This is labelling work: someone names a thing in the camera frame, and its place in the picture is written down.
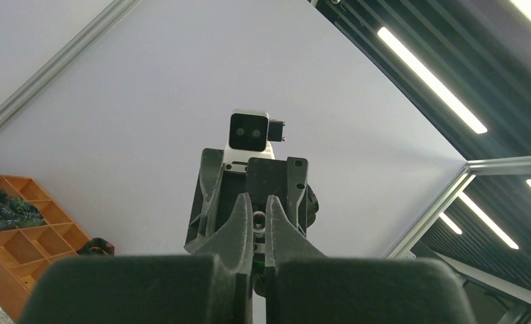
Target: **metal frame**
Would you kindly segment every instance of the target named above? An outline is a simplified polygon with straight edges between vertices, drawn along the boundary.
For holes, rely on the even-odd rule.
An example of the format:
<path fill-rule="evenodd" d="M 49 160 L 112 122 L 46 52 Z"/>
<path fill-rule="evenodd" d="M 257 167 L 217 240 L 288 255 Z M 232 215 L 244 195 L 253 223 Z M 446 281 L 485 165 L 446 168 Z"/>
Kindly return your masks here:
<path fill-rule="evenodd" d="M 387 253 L 388 259 L 401 259 L 423 237 L 439 214 L 456 199 L 457 195 L 466 189 L 476 176 L 507 176 L 530 175 L 531 156 L 510 157 L 503 159 L 468 161 L 460 174 L 444 189 L 436 200 L 425 210 L 418 221 Z"/>
<path fill-rule="evenodd" d="M 114 0 L 53 58 L 39 69 L 27 82 L 0 105 L 0 128 L 21 108 L 25 107 L 70 62 L 104 35 L 124 17 L 140 0 Z"/>

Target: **metal beam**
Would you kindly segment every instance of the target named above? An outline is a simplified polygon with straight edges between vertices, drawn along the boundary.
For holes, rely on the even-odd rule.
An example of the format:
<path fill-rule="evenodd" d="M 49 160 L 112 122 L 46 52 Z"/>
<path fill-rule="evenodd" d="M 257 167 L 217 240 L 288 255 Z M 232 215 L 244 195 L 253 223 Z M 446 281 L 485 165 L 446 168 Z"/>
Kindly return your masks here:
<path fill-rule="evenodd" d="M 516 303 L 501 317 L 497 324 L 517 324 L 527 311 L 528 307 L 525 302 Z"/>
<path fill-rule="evenodd" d="M 403 258 L 408 251 L 423 237 L 432 224 L 438 219 L 440 213 L 456 199 L 458 194 L 470 184 L 474 175 L 468 167 L 464 167 L 454 180 L 440 193 L 434 202 L 420 216 L 417 222 L 404 234 L 404 236 L 389 250 L 387 259 Z"/>
<path fill-rule="evenodd" d="M 468 167 L 476 176 L 531 175 L 531 156 L 468 161 Z"/>
<path fill-rule="evenodd" d="M 114 0 L 25 84 L 0 105 L 0 128 L 70 62 L 124 17 L 140 0 Z"/>
<path fill-rule="evenodd" d="M 495 277 L 494 275 L 491 275 L 489 273 L 485 273 L 484 271 L 478 270 L 469 265 L 463 264 L 457 260 L 449 258 L 448 256 L 441 255 L 439 253 L 437 253 L 437 255 L 444 259 L 444 261 L 446 261 L 450 266 L 452 266 L 454 269 L 456 269 L 456 271 L 460 272 L 462 275 L 465 275 L 469 278 L 473 278 L 488 287 L 492 287 L 497 291 L 510 295 L 514 298 L 517 298 L 518 300 L 525 302 L 526 304 L 531 305 L 530 290 L 514 285 L 513 283 Z"/>

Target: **white wall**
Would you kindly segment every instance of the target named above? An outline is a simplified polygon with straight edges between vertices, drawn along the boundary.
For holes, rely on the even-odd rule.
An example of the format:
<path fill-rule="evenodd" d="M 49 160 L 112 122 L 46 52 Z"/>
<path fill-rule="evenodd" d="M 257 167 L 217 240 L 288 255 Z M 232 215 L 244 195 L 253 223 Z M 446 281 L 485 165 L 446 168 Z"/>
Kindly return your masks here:
<path fill-rule="evenodd" d="M 111 0 L 0 0 L 0 104 Z"/>
<path fill-rule="evenodd" d="M 0 131 L 0 173 L 119 254 L 183 253 L 201 150 L 235 108 L 287 122 L 276 155 L 309 160 L 329 255 L 383 256 L 464 165 L 307 1 L 150 0 Z"/>

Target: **corrugated ceiling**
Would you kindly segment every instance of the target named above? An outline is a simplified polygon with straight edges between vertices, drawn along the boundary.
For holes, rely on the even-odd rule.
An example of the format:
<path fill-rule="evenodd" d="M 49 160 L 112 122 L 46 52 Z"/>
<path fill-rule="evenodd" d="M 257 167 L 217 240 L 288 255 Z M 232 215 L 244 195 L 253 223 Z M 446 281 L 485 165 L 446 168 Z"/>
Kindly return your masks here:
<path fill-rule="evenodd" d="M 529 22 L 505 1 L 508 30 Z M 461 1 L 320 0 L 318 10 L 367 55 L 468 160 L 531 155 L 531 62 Z M 387 27 L 488 128 L 471 131 L 376 35 Z M 465 193 L 520 246 L 505 245 L 461 201 L 423 237 L 433 250 L 531 290 L 531 189 L 525 176 L 477 177 Z"/>

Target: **white camera housing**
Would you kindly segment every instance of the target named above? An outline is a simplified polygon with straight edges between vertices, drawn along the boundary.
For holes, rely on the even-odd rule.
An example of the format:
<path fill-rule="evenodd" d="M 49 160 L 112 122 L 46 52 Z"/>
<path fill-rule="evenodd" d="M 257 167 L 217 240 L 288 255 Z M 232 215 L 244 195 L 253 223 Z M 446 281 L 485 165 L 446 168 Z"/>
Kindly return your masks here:
<path fill-rule="evenodd" d="M 240 114 L 240 115 L 261 116 L 261 117 L 266 117 L 269 120 L 269 114 L 265 111 L 236 109 L 231 114 L 232 115 Z M 260 152 L 245 151 L 245 150 L 239 150 L 239 149 L 232 148 L 229 145 L 229 136 L 228 136 L 228 141 L 227 141 L 227 144 L 225 145 L 225 150 L 223 152 L 223 163 L 225 164 L 225 171 L 236 172 L 236 173 L 246 173 L 246 167 L 248 165 L 248 161 L 252 157 L 275 160 L 275 155 L 273 154 L 273 147 L 271 146 L 271 142 L 269 142 L 269 140 L 267 141 L 265 150 L 263 151 L 260 151 Z"/>

